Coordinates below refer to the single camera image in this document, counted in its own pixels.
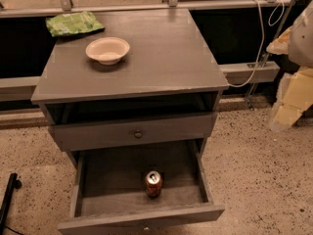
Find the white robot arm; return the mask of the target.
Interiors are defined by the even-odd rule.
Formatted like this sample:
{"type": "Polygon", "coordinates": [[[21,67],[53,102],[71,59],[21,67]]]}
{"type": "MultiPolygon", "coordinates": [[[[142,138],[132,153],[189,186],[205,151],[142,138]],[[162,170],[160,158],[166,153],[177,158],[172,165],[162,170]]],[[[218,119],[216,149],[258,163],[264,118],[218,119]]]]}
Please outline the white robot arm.
{"type": "Polygon", "coordinates": [[[292,26],[267,46],[266,51],[275,55],[288,55],[292,62],[313,68],[313,1],[292,26]]]}

